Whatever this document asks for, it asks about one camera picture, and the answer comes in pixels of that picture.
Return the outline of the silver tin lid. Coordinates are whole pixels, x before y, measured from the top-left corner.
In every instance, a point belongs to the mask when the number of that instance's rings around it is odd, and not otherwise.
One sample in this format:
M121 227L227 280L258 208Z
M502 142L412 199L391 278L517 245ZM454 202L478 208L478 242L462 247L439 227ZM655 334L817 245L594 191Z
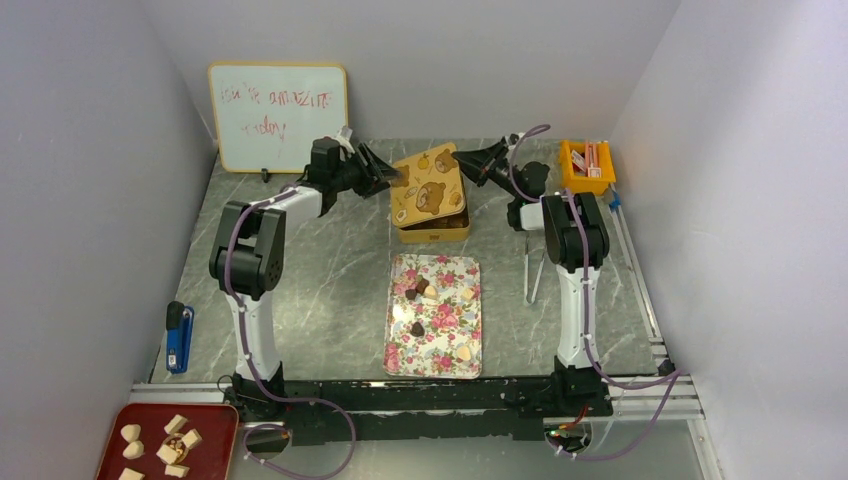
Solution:
M407 228L458 214L466 205L457 150L448 142L395 162L400 177L391 182L391 220Z

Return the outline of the gold chocolate tin box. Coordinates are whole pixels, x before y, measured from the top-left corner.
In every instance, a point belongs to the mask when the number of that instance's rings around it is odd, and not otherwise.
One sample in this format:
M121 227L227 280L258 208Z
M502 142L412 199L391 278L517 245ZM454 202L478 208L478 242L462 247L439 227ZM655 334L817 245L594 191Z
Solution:
M399 239L404 244L461 242L465 241L469 234L470 216L467 209L410 227L398 228Z

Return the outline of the metal tongs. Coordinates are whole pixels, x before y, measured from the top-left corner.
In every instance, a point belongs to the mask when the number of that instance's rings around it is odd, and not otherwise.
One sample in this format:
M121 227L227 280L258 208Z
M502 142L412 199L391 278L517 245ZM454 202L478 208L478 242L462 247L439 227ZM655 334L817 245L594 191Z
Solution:
M547 247L543 243L540 243L538 244L538 247L541 248L539 258L536 262L536 267L532 268L534 252L533 245L534 236L527 232L524 236L523 250L523 303L525 306L533 305L536 302L545 262L547 260Z

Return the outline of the floral rectangular tray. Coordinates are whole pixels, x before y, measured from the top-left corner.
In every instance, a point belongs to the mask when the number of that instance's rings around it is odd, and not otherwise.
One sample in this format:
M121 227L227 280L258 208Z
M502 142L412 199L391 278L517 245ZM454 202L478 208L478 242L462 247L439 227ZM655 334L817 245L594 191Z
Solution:
M405 297L407 289L426 278L438 291L431 300L419 295ZM383 368L394 377L472 380L483 370L483 321L481 267L467 256L398 254L390 270L387 320L384 334ZM475 291L471 301L462 299L466 288ZM421 322L425 335L410 334ZM457 348L467 345L469 362L456 357Z

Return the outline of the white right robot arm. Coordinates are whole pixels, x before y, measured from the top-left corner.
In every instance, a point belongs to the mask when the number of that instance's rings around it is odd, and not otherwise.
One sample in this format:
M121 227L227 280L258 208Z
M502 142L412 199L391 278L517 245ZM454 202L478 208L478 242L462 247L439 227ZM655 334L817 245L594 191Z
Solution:
M520 138L514 134L478 150L458 151L452 158L477 186L491 181L513 197L507 221L516 231L541 231L561 294L561 328L549 399L561 414L571 415L588 398L603 393L595 336L597 284L610 251L610 237L591 193L549 193L550 167L532 161L518 168L509 155Z

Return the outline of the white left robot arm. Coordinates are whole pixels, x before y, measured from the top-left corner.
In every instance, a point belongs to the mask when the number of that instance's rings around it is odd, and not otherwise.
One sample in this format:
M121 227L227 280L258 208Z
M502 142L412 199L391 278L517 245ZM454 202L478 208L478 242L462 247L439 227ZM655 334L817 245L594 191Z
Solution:
M258 418L274 419L286 405L271 297L282 278L287 236L327 214L340 193L370 198L401 177L367 145L322 137L313 142L309 163L295 182L270 198L223 207L208 268L237 331L232 389Z

